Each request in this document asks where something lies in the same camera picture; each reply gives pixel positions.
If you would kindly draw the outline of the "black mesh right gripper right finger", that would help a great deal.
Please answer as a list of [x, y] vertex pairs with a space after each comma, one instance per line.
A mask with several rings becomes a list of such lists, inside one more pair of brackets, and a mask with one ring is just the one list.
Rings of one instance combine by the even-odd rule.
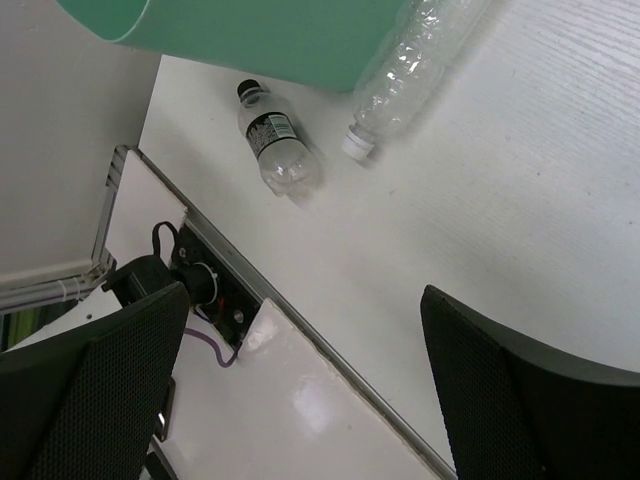
[[551, 347], [432, 285], [420, 313], [459, 478], [638, 478], [638, 373]]

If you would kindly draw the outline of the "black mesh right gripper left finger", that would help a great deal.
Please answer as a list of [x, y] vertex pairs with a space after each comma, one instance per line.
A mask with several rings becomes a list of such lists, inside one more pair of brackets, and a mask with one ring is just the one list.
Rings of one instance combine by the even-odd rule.
[[139, 478], [189, 309], [175, 282], [2, 353], [2, 478]]

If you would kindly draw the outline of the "clear bottle black label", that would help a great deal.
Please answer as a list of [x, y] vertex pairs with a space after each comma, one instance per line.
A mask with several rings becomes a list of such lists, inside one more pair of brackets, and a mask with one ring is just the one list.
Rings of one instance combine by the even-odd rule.
[[301, 204], [317, 193], [321, 165], [301, 135], [289, 101], [254, 79], [237, 86], [238, 126], [262, 181], [278, 197]]

